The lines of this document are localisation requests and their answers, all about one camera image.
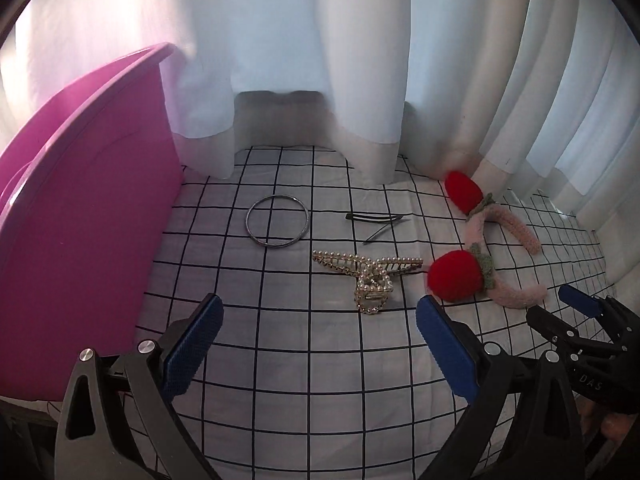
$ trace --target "red strawberry pompom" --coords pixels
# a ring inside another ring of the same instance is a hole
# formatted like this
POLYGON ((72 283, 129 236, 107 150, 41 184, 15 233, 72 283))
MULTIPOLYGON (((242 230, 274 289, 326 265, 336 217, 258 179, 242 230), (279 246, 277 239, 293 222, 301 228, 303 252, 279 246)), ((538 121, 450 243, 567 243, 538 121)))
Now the red strawberry pompom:
POLYGON ((453 302, 482 290, 484 281, 475 257, 467 251, 458 250, 444 254, 431 264, 427 285, 436 296, 453 302))
POLYGON ((478 184, 459 171, 452 171, 447 175, 444 187, 449 198, 465 215, 468 215, 484 198, 478 184))

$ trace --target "black hair pin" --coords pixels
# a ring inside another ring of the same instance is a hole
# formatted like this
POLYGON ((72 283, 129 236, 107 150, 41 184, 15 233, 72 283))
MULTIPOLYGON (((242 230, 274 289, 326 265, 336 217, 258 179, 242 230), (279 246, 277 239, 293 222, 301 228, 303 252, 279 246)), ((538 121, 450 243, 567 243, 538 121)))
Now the black hair pin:
POLYGON ((401 221, 406 215, 401 214, 384 214, 384 213, 347 213, 345 218, 358 222, 369 222, 372 224, 384 224, 380 229, 373 233, 369 238, 363 241, 363 245, 370 244, 375 238, 387 228, 391 227, 394 222, 401 221))

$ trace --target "strawberry headband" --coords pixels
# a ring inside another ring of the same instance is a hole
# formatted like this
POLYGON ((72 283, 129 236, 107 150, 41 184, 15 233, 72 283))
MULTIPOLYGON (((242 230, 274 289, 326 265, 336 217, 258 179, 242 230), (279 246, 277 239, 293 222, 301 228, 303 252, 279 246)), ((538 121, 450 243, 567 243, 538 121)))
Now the strawberry headband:
POLYGON ((495 203, 491 193, 484 196, 478 184, 465 174, 452 171, 444 186, 453 203, 467 215, 465 248, 444 254, 431 264, 427 274, 428 287, 443 300, 451 302, 484 290, 495 303, 508 308, 526 308, 540 303, 546 296, 546 286, 538 284, 523 290, 515 289, 495 272, 484 241, 484 223, 498 222, 530 254, 542 250, 536 235, 508 208, 495 203))

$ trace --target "pearl hair clip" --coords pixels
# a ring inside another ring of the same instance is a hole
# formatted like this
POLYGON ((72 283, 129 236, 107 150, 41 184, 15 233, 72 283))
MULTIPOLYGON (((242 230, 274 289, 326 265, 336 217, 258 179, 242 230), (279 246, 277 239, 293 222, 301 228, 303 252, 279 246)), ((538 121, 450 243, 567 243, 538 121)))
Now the pearl hair clip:
POLYGON ((356 278, 354 301, 362 314, 377 314, 394 290, 391 277, 422 266, 422 258, 379 258, 356 254, 313 251, 311 258, 321 265, 356 278))

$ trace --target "metal screw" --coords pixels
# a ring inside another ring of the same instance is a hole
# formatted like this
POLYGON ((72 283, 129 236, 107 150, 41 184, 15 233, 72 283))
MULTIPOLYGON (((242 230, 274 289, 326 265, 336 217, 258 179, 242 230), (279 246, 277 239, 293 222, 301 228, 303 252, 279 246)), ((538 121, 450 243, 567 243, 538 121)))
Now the metal screw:
POLYGON ((484 345, 484 351, 489 355, 498 355, 500 353, 500 346, 496 343, 487 343, 484 345))
POLYGON ((550 363, 557 363, 560 360, 560 356, 556 354, 553 350, 549 350, 545 354, 546 360, 550 363))
POLYGON ((82 350, 80 352, 80 360, 81 361, 88 361, 93 356, 94 356, 94 351, 91 350, 90 348, 85 348, 84 350, 82 350))
POLYGON ((141 354, 148 354, 149 352, 152 352, 154 348, 156 348, 156 343, 151 341, 151 339, 146 339, 138 345, 138 352, 141 354))

